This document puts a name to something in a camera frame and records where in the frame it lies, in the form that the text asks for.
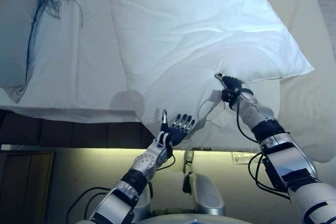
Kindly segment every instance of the bed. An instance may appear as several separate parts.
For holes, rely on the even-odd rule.
[[[110,0],[76,1],[63,2],[60,19],[42,13],[26,92],[15,103],[0,89],[0,109],[57,121],[139,122],[111,29]],[[268,1],[315,71],[251,88],[313,160],[327,162],[336,156],[335,61],[317,0]],[[258,151],[239,135],[230,110],[219,121],[219,106],[176,148]]]

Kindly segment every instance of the wire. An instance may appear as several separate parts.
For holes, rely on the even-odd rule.
[[[167,166],[165,166],[165,167],[161,167],[161,168],[157,169],[156,171],[163,170],[163,169],[169,168],[169,167],[171,167],[172,165],[174,165],[174,164],[175,164],[175,161],[176,161],[174,154],[172,155],[172,157],[173,157],[174,161],[173,161],[170,165],[167,165]]]
[[[87,202],[86,206],[85,206],[85,211],[84,211],[84,220],[87,220],[88,219],[88,211],[89,211],[89,206],[90,206],[90,203],[94,200],[94,198],[96,198],[97,196],[99,195],[106,195],[107,193],[97,193],[95,195],[93,195],[89,201]]]
[[[260,154],[262,154],[262,153],[259,152],[258,154],[256,154],[255,156],[253,156],[253,157],[250,159],[250,161],[248,162],[248,165],[247,165],[248,173],[250,174],[250,176],[253,178],[254,181],[257,181],[257,179],[256,179],[256,177],[255,177],[255,176],[252,174],[252,172],[251,172],[251,164],[252,164],[253,160],[254,160],[257,156],[259,156]],[[274,189],[274,188],[272,188],[272,187],[266,186],[266,185],[264,185],[263,183],[261,183],[261,182],[259,182],[259,181],[258,181],[258,183],[259,183],[261,186],[264,186],[265,188],[267,188],[267,189],[269,189],[269,190],[278,191],[277,189]]]
[[[250,166],[251,166],[252,161],[253,161],[257,156],[259,156],[259,155],[261,155],[261,156],[260,156],[259,161],[258,161],[258,165],[257,165],[257,169],[256,169],[256,175],[254,176],[254,175],[252,174],[252,172],[251,172],[251,167],[250,167]],[[279,191],[279,190],[277,190],[277,189],[275,189],[275,188],[266,186],[266,185],[264,185],[263,183],[261,183],[261,182],[258,181],[259,169],[260,169],[261,160],[262,160],[263,157],[264,157],[264,155],[260,152],[260,153],[258,153],[258,154],[256,154],[256,155],[254,155],[254,156],[250,159],[250,161],[248,162],[248,166],[247,166],[247,167],[248,167],[248,172],[249,172],[250,176],[251,176],[251,177],[253,178],[253,180],[255,181],[257,187],[259,187],[261,190],[264,190],[264,191],[266,191],[266,192],[268,192],[268,193],[271,193],[271,194],[274,194],[274,195],[277,195],[277,196],[280,196],[280,197],[283,197],[283,198],[285,198],[285,199],[290,200],[290,198],[289,198],[288,196],[283,195],[283,194],[280,194],[279,192],[281,192],[281,191]]]
[[[246,137],[247,139],[249,139],[249,140],[251,140],[252,142],[255,142],[255,143],[258,143],[258,141],[256,141],[256,140],[253,140],[252,138],[250,138],[250,137],[248,137],[243,131],[242,131],[242,129],[240,128],[240,125],[239,125],[239,106],[240,105],[240,96],[238,96],[238,98],[237,98],[237,116],[236,116],[236,122],[237,122],[237,126],[238,126],[238,129],[239,129],[239,131],[240,131],[240,133],[244,136],[244,137]]]
[[[270,190],[270,189],[267,189],[267,188],[264,188],[264,187],[261,186],[261,183],[258,181],[258,174],[259,174],[259,168],[260,168],[260,164],[261,164],[261,160],[262,160],[263,156],[264,156],[263,154],[260,156],[259,162],[258,162],[258,165],[257,165],[257,169],[256,169],[256,185],[257,185],[257,187],[259,187],[261,190],[264,190],[268,193],[271,193],[271,194],[274,194],[274,195],[277,195],[277,196],[280,196],[282,198],[290,200],[290,198],[288,196],[280,194],[280,193],[276,193],[277,190],[275,190],[275,189]]]
[[[78,203],[78,201],[80,201],[80,199],[85,195],[87,194],[88,192],[92,191],[92,190],[105,190],[105,191],[109,191],[111,190],[111,188],[106,188],[106,187],[101,187],[101,186],[96,186],[96,187],[91,187],[89,189],[86,189],[84,192],[82,192],[81,195],[79,195],[79,197],[71,204],[71,206],[69,207],[67,213],[65,214],[65,223],[66,224],[70,224],[70,221],[69,221],[69,216],[70,216],[70,213],[72,211],[72,209],[74,208],[74,206]]]

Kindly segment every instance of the robotic hand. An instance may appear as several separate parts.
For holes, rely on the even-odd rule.
[[[194,123],[195,120],[192,120],[191,116],[178,115],[169,127],[167,112],[164,110],[160,133],[147,150],[134,160],[132,167],[122,179],[107,193],[90,220],[98,224],[131,223],[134,218],[133,210],[147,183],[153,178],[156,170],[173,155],[172,146],[187,136]]]
[[[256,141],[249,139],[259,144],[270,181],[289,194],[302,223],[336,223],[336,188],[318,180],[313,162],[281,127],[273,111],[259,104],[238,79],[221,73],[215,77],[224,87],[222,100],[253,132]]]

